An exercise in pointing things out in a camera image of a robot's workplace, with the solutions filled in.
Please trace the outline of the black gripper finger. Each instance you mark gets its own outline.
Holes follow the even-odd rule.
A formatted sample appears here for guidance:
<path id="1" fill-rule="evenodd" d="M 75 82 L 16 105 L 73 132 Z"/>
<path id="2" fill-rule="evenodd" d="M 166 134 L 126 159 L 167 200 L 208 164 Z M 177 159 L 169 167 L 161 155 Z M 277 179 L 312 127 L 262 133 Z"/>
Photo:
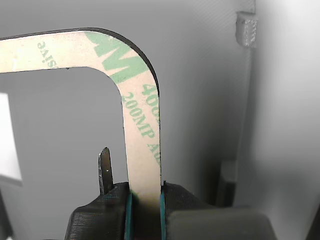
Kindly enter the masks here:
<path id="1" fill-rule="evenodd" d="M 163 240 L 274 240 L 269 218 L 248 207 L 218 208 L 178 184 L 164 182 L 160 195 Z"/>
<path id="2" fill-rule="evenodd" d="M 128 182 L 114 183 L 110 150 L 98 157 L 99 196 L 76 208 L 68 222 L 66 240 L 131 240 L 132 193 Z"/>

